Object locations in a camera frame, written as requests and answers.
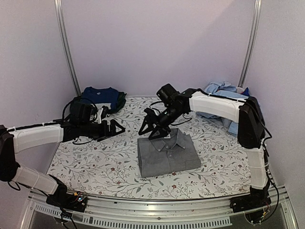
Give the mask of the left robot arm white sleeves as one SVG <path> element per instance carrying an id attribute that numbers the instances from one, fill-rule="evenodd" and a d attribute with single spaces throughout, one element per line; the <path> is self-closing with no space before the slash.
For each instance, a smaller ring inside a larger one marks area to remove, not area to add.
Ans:
<path id="1" fill-rule="evenodd" d="M 0 180 L 16 182 L 32 189 L 53 195 L 66 190 L 59 180 L 25 167 L 16 161 L 15 155 L 24 150 L 53 143 L 68 142 L 80 136 L 101 139 L 102 118 L 85 119 L 82 114 L 71 114 L 53 122 L 8 129 L 0 126 Z"/>

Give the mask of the robot arm white sleeves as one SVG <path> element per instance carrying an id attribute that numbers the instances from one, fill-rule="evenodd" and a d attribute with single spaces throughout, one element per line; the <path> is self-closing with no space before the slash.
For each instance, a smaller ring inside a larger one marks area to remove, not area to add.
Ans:
<path id="1" fill-rule="evenodd" d="M 0 180 L 16 182 L 32 189 L 53 195 L 66 190 L 59 180 L 25 167 L 16 161 L 15 155 L 24 150 L 53 143 L 68 142 L 80 136 L 101 139 L 102 118 L 85 119 L 82 114 L 71 114 L 53 122 L 8 129 L 0 126 Z"/>
<path id="2" fill-rule="evenodd" d="M 272 135 L 267 130 L 260 106 L 255 97 L 235 99 L 205 93 L 201 89 L 189 88 L 182 93 L 169 83 L 157 91 L 157 96 L 166 109 L 169 126 L 183 114 L 190 112 L 208 113 L 238 123 L 238 143 L 245 148 L 249 160 L 251 187 L 267 189 L 268 156 L 265 142 Z"/>

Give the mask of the grey button-up shirt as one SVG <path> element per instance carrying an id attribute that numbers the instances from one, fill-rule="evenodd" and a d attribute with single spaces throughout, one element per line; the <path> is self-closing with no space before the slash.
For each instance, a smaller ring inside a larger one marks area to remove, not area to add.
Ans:
<path id="1" fill-rule="evenodd" d="M 190 135 L 174 128 L 165 138 L 137 140 L 138 164 L 142 178 L 197 169 L 201 161 Z"/>

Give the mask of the right robot arm white sleeves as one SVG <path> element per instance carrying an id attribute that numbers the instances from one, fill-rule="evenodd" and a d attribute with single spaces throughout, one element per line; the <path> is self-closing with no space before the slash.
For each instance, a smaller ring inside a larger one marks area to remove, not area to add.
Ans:
<path id="1" fill-rule="evenodd" d="M 166 109 L 169 126 L 183 114 L 190 112 L 208 113 L 238 123 L 238 143 L 245 148 L 249 160 L 251 187 L 267 189 L 268 156 L 265 142 L 272 135 L 267 130 L 260 106 L 255 97 L 235 99 L 205 93 L 201 89 L 189 88 L 182 93 L 169 83 L 157 91 L 157 96 Z"/>

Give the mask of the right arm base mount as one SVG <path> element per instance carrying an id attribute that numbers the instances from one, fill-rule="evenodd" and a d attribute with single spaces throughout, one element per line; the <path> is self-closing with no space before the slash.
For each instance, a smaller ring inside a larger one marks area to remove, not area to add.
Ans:
<path id="1" fill-rule="evenodd" d="M 259 224 L 266 216 L 271 199 L 267 189 L 256 189 L 250 187 L 250 194 L 230 199 L 230 208 L 234 213 L 253 210 L 255 208 L 267 207 L 267 210 L 260 209 L 245 214 L 245 218 L 251 224 Z"/>

